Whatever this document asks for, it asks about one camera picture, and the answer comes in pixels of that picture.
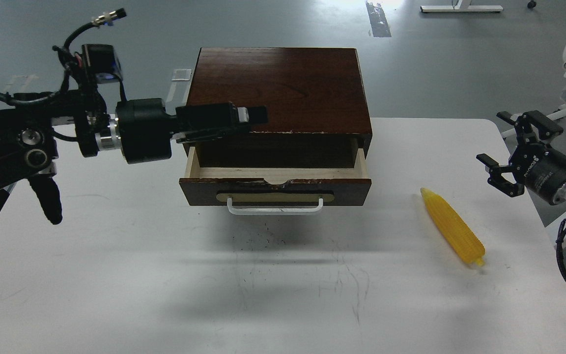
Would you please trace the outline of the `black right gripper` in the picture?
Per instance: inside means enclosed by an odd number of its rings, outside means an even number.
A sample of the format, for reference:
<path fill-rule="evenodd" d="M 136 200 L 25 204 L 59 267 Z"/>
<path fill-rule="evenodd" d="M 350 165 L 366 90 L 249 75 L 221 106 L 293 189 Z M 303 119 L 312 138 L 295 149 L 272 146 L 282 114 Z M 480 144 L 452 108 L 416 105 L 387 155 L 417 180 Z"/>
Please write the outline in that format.
<path fill-rule="evenodd" d="M 523 195 L 527 188 L 550 205 L 566 202 L 566 155 L 548 145 L 564 128 L 537 110 L 516 119 L 506 111 L 496 117 L 513 126 L 518 146 L 509 165 L 501 166 L 487 154 L 476 155 L 489 174 L 487 183 L 512 198 Z M 506 173 L 513 174 L 515 183 L 503 177 Z"/>

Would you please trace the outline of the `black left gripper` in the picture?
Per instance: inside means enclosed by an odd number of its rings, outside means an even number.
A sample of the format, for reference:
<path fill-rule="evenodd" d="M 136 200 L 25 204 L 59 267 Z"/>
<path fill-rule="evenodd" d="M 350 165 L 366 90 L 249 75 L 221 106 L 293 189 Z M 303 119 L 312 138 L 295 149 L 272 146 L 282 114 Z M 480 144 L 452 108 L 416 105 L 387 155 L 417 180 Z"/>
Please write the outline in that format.
<path fill-rule="evenodd" d="M 171 158 L 170 142 L 199 143 L 246 134 L 269 123 L 266 107 L 237 107 L 231 102 L 176 108 L 167 114 L 161 98 L 130 99 L 116 106 L 121 152 L 128 164 Z"/>

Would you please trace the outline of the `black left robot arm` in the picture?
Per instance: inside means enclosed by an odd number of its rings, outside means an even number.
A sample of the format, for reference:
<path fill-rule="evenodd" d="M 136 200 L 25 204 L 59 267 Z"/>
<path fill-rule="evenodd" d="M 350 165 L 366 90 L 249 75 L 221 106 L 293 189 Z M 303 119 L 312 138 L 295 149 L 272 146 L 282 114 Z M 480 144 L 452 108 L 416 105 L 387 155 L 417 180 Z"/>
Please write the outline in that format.
<path fill-rule="evenodd" d="M 62 221 L 60 191 L 54 181 L 57 140 L 76 143 L 83 156 L 118 149 L 129 164 L 169 159 L 171 141 L 211 141 L 249 132 L 268 121 L 265 107 L 231 102 L 177 107 L 166 112 L 163 99 L 127 99 L 123 72 L 114 47 L 99 43 L 72 52 L 83 32 L 113 26 L 126 17 L 123 8 L 100 14 L 74 30 L 52 49 L 63 67 L 53 92 L 0 92 L 0 211 L 15 184 L 27 180 L 45 217 Z"/>

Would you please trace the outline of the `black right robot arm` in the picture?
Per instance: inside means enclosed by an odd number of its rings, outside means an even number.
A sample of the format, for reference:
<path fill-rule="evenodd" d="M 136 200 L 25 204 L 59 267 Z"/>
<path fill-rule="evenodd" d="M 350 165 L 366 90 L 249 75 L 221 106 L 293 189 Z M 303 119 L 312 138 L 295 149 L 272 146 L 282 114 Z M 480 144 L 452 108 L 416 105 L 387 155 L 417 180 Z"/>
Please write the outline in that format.
<path fill-rule="evenodd" d="M 517 119 L 506 111 L 496 116 L 513 126 L 517 147 L 504 166 L 487 154 L 476 156 L 489 174 L 487 182 L 510 197 L 523 195 L 528 188 L 550 205 L 566 202 L 566 155 L 550 144 L 564 128 L 537 110 Z"/>

